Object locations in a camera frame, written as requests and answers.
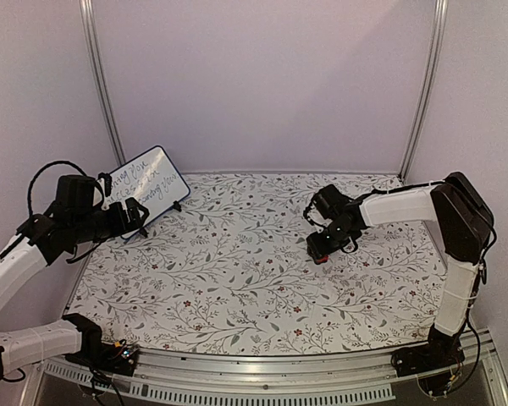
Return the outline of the red whiteboard eraser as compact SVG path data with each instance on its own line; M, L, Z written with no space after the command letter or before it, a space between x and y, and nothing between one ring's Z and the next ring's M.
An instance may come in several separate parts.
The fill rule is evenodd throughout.
M316 265L321 265L321 264L327 263L329 260L328 255L315 255L312 258L313 258L313 261Z

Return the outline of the small blue-framed whiteboard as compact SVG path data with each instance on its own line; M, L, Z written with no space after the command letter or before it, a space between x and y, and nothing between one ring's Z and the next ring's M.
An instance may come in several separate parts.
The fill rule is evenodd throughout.
M191 193L190 186L160 145L113 170L110 176L111 194L105 205L120 201L125 206L128 198L135 198L149 211L145 230L164 213L180 207L181 201Z

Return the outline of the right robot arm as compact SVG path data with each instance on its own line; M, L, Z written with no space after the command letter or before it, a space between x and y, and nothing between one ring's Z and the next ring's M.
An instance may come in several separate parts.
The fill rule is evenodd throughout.
M470 312L479 287L487 282L486 256L497 240L494 214L464 173L439 181L396 189L373 189L351 198L333 184L321 188L303 211L316 211L326 223L306 239L316 264L348 245L357 247L363 231L395 222L437 224L446 258L446 280L428 340L392 353L398 376L412 376L464 361L461 334L470 326Z

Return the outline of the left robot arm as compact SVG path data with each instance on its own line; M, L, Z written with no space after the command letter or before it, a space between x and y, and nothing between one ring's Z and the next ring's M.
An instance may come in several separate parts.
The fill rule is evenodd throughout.
M149 211L137 199L107 203L112 178L93 178L81 168L58 179L54 201L42 213L28 217L0 252L0 311L36 274L62 254L67 262L81 261L77 249L102 243L143 228ZM132 376L138 354L135 345L102 340L102 329L78 313L43 326L0 332L0 381L15 370L63 355L70 362L97 372Z

